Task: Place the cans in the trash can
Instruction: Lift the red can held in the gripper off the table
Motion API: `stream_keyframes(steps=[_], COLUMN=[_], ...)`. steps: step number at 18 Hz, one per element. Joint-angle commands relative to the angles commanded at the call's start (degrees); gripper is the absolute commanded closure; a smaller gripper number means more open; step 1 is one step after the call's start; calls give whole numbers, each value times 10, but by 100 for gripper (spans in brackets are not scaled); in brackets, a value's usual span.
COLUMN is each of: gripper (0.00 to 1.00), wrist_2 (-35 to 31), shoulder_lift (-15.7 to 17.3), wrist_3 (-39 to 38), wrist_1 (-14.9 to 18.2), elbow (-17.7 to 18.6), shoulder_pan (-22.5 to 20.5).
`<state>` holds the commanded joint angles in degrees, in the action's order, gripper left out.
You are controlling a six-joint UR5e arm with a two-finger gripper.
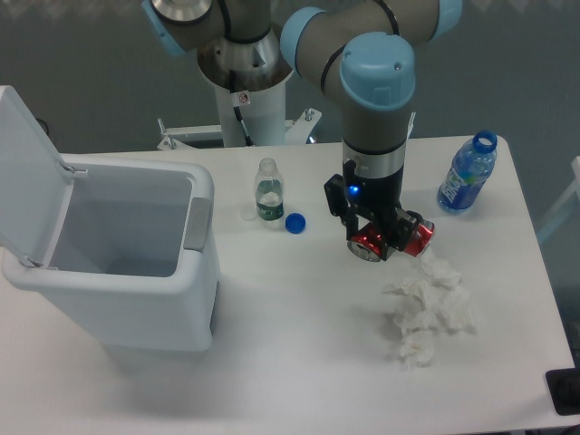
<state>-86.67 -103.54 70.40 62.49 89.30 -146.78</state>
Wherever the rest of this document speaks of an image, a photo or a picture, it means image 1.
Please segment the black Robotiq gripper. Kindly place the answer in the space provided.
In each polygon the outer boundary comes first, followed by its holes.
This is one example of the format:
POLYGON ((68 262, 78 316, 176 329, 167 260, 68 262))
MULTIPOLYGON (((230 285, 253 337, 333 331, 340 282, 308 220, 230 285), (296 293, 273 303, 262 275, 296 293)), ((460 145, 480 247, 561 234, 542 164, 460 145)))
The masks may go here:
POLYGON ((402 252, 418 226, 418 214, 402 209, 400 195, 404 165, 382 178, 366 178, 361 166, 348 159, 343 164, 343 176, 334 174, 324 183, 324 193, 330 213, 341 220, 346 240, 358 231, 358 217, 373 223, 382 235, 382 261, 395 250, 402 252))

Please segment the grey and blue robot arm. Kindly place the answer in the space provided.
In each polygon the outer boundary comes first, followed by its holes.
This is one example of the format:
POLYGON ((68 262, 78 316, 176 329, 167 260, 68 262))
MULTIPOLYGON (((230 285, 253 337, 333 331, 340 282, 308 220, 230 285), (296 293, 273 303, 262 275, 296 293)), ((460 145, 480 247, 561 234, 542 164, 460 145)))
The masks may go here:
POLYGON ((227 147, 287 142, 285 84, 298 75, 342 116, 343 163, 324 186, 349 249, 368 261, 420 255, 434 226, 401 206, 416 44, 452 29, 460 1, 366 1, 340 13, 316 7, 275 25, 267 1, 146 1, 165 48, 195 52, 213 87, 227 147))

